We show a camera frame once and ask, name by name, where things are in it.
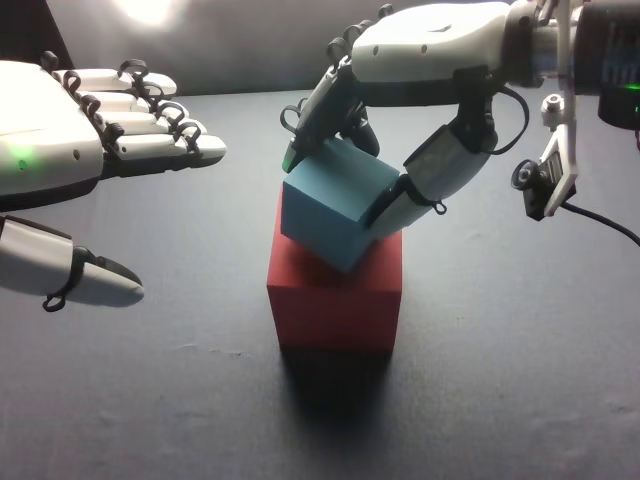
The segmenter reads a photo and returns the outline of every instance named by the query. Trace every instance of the front face of red cube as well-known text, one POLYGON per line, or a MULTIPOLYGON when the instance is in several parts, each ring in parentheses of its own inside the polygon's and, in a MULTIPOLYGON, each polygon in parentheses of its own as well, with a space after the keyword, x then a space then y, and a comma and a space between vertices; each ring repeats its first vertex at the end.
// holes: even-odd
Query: front face of red cube
POLYGON ((345 276, 280 233, 267 279, 281 347, 393 350, 402 295, 402 234, 373 245, 345 276))

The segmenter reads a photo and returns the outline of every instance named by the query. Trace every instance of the blue cube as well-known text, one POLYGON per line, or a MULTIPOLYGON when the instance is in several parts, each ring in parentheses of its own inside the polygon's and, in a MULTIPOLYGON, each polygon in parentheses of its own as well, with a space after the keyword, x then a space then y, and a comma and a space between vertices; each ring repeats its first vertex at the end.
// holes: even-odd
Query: blue cube
POLYGON ((284 181, 281 233, 348 273, 374 241, 367 214, 399 175, 349 141, 327 140, 284 181))

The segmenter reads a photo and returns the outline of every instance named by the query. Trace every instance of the gray tabletop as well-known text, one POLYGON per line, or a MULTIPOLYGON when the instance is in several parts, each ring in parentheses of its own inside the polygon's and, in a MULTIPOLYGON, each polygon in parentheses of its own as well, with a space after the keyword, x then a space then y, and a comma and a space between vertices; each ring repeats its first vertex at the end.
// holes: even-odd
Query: gray tabletop
MULTIPOLYGON (((530 92, 534 112, 549 90, 530 92)), ((385 365, 285 361, 265 280, 282 107, 302 92, 181 101, 229 147, 217 166, 112 179, 22 212, 131 267, 145 300, 68 307, 0 292, 0 478, 631 479, 640 475, 640 251, 510 188, 548 133, 493 158, 405 233, 385 365)), ((496 99, 502 142, 522 114, 496 99)), ((640 230, 633 135, 582 100, 574 202, 640 230)), ((454 109, 375 109, 400 167, 454 109)))

